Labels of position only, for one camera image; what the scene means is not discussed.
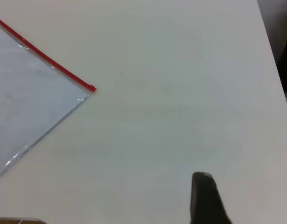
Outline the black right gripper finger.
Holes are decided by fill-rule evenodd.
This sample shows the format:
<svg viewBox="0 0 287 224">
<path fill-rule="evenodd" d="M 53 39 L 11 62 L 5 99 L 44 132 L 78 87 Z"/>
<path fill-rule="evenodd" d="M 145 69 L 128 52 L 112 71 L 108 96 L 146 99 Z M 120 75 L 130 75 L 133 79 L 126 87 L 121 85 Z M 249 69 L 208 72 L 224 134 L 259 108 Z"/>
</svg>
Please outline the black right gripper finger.
<svg viewBox="0 0 287 224">
<path fill-rule="evenodd" d="M 209 173 L 192 175 L 190 222 L 192 224 L 230 224 L 215 180 Z"/>
</svg>

